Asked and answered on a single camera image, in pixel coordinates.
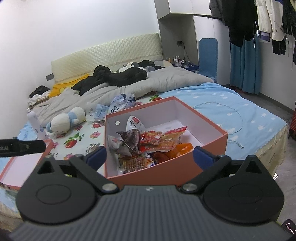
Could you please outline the clear dark snack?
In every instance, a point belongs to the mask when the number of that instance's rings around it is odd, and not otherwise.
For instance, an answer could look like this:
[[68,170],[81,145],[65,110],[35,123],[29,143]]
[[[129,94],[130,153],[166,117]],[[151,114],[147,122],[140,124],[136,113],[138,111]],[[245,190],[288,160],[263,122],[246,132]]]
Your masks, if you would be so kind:
[[124,155],[126,153],[125,144],[122,140],[108,135],[107,142],[109,149],[114,153]]

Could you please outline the orange snack bag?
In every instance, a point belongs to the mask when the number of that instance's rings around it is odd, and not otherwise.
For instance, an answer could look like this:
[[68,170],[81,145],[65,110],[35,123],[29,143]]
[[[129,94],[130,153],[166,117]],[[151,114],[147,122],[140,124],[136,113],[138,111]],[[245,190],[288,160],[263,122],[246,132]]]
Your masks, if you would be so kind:
[[172,159],[172,158],[176,158],[178,156],[181,156],[183,154],[186,154],[188,152],[190,152],[193,149],[193,146],[191,143],[181,143],[181,144],[177,144],[176,147],[172,150],[170,150],[169,152],[166,153],[166,155]]

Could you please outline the shrimp flavour snack bag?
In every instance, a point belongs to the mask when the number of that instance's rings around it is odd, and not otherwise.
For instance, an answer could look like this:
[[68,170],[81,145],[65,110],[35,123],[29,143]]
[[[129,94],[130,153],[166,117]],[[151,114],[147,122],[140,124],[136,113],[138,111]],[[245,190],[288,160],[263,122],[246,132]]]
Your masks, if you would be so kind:
[[119,146],[115,152],[124,156],[139,154],[140,139],[142,138],[146,127],[136,116],[131,115],[126,123],[126,131],[117,132],[120,136]]

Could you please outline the red yellow dried tofu pack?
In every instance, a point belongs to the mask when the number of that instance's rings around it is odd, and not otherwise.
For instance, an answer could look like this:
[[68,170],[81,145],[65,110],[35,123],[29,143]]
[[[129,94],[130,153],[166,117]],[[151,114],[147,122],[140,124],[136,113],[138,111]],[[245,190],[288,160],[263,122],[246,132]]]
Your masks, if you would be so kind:
[[147,153],[168,152],[176,147],[180,142],[181,135],[187,130],[186,126],[175,128],[173,130],[162,132],[161,141],[158,145],[146,145]]

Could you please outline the small red snack packet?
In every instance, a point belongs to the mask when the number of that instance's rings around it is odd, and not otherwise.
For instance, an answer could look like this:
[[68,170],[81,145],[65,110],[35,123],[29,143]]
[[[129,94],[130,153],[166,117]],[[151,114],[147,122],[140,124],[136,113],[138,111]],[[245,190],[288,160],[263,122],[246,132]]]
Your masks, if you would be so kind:
[[143,145],[158,145],[161,141],[162,132],[145,131],[140,139]]

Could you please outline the green white snack bag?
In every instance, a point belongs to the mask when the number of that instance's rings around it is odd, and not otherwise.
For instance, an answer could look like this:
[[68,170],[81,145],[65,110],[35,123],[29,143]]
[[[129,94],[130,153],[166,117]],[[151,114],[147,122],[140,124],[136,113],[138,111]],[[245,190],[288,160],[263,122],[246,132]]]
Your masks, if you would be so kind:
[[134,155],[134,156],[118,155],[117,157],[118,157],[118,161],[119,161],[120,170],[124,174],[142,170],[139,165],[140,155],[141,154]]

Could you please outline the red foil snack bag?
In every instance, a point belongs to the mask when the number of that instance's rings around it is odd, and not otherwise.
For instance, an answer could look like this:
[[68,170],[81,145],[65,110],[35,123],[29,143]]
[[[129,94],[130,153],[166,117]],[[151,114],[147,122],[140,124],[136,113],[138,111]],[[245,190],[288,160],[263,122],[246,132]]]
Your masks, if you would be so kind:
[[171,152],[154,152],[152,157],[159,164],[175,158],[176,155]]

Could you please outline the blue white snack bag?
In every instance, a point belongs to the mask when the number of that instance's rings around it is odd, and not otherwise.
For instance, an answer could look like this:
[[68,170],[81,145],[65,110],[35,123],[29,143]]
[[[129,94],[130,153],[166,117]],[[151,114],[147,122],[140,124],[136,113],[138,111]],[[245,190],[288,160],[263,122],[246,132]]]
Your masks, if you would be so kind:
[[141,154],[139,157],[139,165],[141,169],[148,168],[155,165],[154,159],[150,154]]

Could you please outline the pink shallow box lid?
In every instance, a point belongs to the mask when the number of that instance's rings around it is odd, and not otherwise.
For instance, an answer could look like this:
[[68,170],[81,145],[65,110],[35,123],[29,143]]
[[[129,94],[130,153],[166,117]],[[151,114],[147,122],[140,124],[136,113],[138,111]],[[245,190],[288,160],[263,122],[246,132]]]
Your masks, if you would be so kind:
[[9,159],[8,163],[1,171],[1,185],[3,185],[5,189],[20,190],[37,164],[50,153],[54,142],[48,139],[45,140],[45,144],[46,150],[43,153],[11,157]]

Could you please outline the fruit print tablecloth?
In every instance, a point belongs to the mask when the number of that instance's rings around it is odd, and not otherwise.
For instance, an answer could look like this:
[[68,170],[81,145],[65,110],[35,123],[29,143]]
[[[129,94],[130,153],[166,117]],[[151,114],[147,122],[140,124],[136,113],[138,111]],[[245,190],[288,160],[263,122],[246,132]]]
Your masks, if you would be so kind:
[[[87,108],[88,102],[110,106],[112,100],[119,94],[133,94],[136,105],[148,103],[149,98],[157,94],[152,90],[128,90],[125,87],[105,87],[88,91],[79,96],[76,91],[66,89],[62,94],[46,101],[41,106],[34,108],[38,120],[42,125],[49,123],[56,115],[67,113],[74,107]],[[67,160],[75,154],[89,154],[96,147],[104,145],[104,119],[95,120],[91,113],[86,114],[86,121],[72,128],[67,133],[49,134],[53,141],[50,155],[59,160]]]

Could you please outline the white spray bottle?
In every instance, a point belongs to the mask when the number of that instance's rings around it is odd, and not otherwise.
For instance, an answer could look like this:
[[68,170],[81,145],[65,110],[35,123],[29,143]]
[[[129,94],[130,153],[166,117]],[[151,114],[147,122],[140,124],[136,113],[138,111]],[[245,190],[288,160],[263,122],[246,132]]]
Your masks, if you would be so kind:
[[28,121],[32,126],[32,129],[35,131],[39,140],[45,140],[47,138],[46,131],[42,127],[40,121],[38,120],[37,115],[31,109],[27,109]]

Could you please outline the cardboard box with clothes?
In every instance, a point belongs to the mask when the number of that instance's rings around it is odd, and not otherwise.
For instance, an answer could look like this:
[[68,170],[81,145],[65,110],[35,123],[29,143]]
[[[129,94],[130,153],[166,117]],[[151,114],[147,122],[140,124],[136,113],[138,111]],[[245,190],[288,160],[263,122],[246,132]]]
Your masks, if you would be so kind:
[[28,99],[29,108],[35,107],[37,104],[45,102],[49,99],[49,95],[51,93],[51,89],[41,85],[37,87],[30,95]]

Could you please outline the grey duvet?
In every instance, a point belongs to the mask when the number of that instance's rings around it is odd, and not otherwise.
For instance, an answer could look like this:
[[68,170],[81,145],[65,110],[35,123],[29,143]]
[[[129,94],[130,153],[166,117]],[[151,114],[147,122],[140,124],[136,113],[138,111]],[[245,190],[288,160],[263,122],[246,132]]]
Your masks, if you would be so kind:
[[109,86],[103,83],[90,89],[82,96],[67,88],[59,96],[49,99],[41,106],[34,107],[33,111],[36,113],[41,125],[45,127],[56,115],[67,113],[75,107],[86,108],[88,102],[109,106],[114,97],[121,93],[131,93],[136,99],[139,99],[153,91],[167,92],[206,82],[213,83],[214,81],[209,77],[184,68],[165,67],[149,72],[147,79],[137,83],[123,87]]

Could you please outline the blue curtain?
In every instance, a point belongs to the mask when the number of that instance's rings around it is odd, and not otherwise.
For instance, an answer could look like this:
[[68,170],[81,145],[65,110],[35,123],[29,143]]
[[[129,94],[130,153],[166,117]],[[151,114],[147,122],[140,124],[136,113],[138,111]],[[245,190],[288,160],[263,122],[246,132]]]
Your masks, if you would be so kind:
[[230,85],[244,92],[258,95],[262,78],[258,36],[255,35],[250,41],[245,40],[242,47],[231,44],[230,53]]

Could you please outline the hanging clothes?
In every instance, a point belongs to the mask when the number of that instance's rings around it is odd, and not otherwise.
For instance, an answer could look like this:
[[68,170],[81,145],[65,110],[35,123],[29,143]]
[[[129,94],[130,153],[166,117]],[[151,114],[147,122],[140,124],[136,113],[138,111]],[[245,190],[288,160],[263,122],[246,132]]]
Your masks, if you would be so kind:
[[295,37],[295,1],[210,1],[209,9],[237,47],[259,33],[260,40],[272,42],[274,54],[284,55],[288,36]]

